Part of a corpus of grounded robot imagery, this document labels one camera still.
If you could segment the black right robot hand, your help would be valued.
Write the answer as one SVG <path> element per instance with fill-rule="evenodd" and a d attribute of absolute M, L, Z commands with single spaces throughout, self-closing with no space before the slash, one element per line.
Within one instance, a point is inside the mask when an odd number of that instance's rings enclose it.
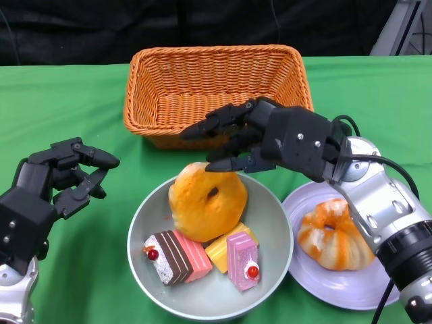
<path fill-rule="evenodd" d="M 280 166 L 315 182 L 338 182 L 350 166 L 348 125 L 267 97 L 220 107 L 181 131 L 180 138 L 218 135 L 229 140 L 207 157 L 206 171 L 255 173 Z"/>

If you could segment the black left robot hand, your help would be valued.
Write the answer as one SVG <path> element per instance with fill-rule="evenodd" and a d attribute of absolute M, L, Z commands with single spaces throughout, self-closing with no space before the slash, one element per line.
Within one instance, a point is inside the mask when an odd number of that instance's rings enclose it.
<path fill-rule="evenodd" d="M 22 159 L 11 188 L 1 195 L 1 264 L 25 275 L 34 257 L 44 259 L 53 224 L 86 207 L 91 198 L 105 198 L 101 182 L 119 164 L 117 157 L 85 145 L 80 137 Z"/>

